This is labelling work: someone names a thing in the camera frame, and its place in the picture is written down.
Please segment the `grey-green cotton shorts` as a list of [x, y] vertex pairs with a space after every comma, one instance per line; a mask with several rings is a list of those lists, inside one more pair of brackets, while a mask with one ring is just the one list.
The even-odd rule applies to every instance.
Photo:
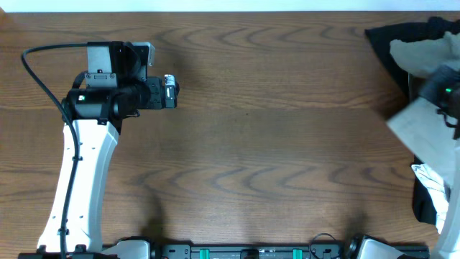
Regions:
[[452, 187], [456, 177], [454, 148], [459, 139], [459, 35], [415, 43], [395, 57], [409, 75], [422, 78], [412, 101], [387, 126], [422, 162]]

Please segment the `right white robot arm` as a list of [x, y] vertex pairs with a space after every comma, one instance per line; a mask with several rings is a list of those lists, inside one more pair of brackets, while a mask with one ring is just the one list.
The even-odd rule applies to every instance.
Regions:
[[389, 120], [387, 126], [422, 162], [434, 170], [441, 188], [448, 188], [446, 218], [433, 250], [394, 246], [366, 235], [350, 242], [347, 258], [459, 257], [459, 72], [440, 66], [419, 88], [418, 95]]

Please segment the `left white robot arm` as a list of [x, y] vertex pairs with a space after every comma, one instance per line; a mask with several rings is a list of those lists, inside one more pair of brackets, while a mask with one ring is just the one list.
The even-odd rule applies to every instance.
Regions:
[[31, 253], [19, 258], [151, 258], [147, 238], [128, 237], [105, 248], [101, 211], [121, 122], [142, 109], [174, 109], [180, 90], [173, 75], [81, 88], [76, 78], [61, 104], [64, 152], [50, 217]]

